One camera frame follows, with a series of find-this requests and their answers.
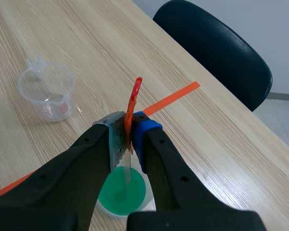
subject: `gray floor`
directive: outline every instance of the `gray floor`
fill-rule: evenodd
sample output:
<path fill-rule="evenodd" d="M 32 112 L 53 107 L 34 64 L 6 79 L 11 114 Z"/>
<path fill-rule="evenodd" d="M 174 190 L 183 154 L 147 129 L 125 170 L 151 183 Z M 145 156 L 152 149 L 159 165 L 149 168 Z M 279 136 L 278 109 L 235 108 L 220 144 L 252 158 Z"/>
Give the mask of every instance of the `gray floor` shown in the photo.
<path fill-rule="evenodd" d="M 289 101 L 267 99 L 254 114 L 289 146 Z"/>

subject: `orange tape strip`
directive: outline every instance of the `orange tape strip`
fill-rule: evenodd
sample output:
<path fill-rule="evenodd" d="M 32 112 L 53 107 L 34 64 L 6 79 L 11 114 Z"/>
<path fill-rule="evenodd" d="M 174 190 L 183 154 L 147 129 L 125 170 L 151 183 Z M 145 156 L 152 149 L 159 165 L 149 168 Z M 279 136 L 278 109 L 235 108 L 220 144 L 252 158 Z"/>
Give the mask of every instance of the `orange tape strip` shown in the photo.
<path fill-rule="evenodd" d="M 161 101 L 158 101 L 157 103 L 147 107 L 146 109 L 143 110 L 143 113 L 145 113 L 147 116 L 150 116 L 199 87 L 200 87 L 199 83 L 193 82 L 187 85 L 186 87 L 171 94 L 170 96 L 167 96 L 165 99 L 162 99 Z"/>
<path fill-rule="evenodd" d="M 31 172 L 28 175 L 26 175 L 26 176 L 18 179 L 17 181 L 13 182 L 12 184 L 9 184 L 8 186 L 4 187 L 3 189 L 0 189 L 0 196 L 5 194 L 5 193 L 7 193 L 9 190 L 15 188 L 20 183 L 22 183 L 25 179 L 27 179 L 29 176 L 31 176 L 32 173 L 34 173 L 34 172 Z"/>
<path fill-rule="evenodd" d="M 146 109 L 143 110 L 143 113 L 145 113 L 147 116 L 152 115 L 153 113 L 159 111 L 160 109 L 163 109 L 164 107 L 168 106 L 169 104 L 173 103 L 174 101 L 178 100 L 179 98 L 187 95 L 188 93 L 192 92 L 193 90 L 199 88 L 200 85 L 197 82 L 193 82 L 186 87 L 178 90 L 177 92 L 171 94 L 170 96 L 166 97 L 165 99 L 158 101 L 157 103 L 147 107 Z M 19 180 L 15 181 L 14 183 L 4 187 L 3 189 L 0 190 L 0 196 L 8 192 L 9 190 L 15 188 L 17 185 L 22 183 L 24 180 L 26 180 L 29 176 L 32 175 L 31 172 L 28 175 L 20 178 Z"/>

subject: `black chair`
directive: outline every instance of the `black chair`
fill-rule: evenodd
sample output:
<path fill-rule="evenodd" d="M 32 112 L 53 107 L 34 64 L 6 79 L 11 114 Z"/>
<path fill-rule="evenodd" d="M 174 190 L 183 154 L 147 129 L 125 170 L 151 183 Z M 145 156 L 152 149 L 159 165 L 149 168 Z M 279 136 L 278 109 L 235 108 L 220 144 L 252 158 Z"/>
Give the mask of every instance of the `black chair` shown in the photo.
<path fill-rule="evenodd" d="M 269 67 L 220 20 L 184 0 L 165 3 L 153 20 L 251 111 L 265 100 L 272 86 Z"/>

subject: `clear measuring cup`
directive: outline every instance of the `clear measuring cup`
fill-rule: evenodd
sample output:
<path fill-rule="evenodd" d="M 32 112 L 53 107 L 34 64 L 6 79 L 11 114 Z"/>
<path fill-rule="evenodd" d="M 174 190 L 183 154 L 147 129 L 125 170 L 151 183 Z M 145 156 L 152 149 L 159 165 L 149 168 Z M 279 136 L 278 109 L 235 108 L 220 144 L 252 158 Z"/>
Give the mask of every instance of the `clear measuring cup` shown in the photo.
<path fill-rule="evenodd" d="M 75 75 L 64 65 L 45 63 L 41 56 L 18 80 L 19 93 L 28 100 L 36 114 L 48 121 L 60 121 L 73 112 L 72 92 Z"/>

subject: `light wood grain surface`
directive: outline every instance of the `light wood grain surface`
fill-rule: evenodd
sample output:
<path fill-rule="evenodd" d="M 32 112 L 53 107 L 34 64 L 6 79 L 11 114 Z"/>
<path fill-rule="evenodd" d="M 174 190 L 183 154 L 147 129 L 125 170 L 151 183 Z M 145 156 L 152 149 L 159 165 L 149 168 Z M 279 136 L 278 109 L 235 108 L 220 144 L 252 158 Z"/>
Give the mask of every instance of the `light wood grain surface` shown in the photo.
<path fill-rule="evenodd" d="M 17 92 L 25 58 L 76 75 L 75 111 L 47 123 Z M 137 110 L 192 81 L 201 87 L 152 116 L 219 199 L 289 230 L 289 148 L 129 0 L 0 0 L 0 189 L 67 149 L 93 121 Z M 96 208 L 91 230 L 124 230 Z"/>

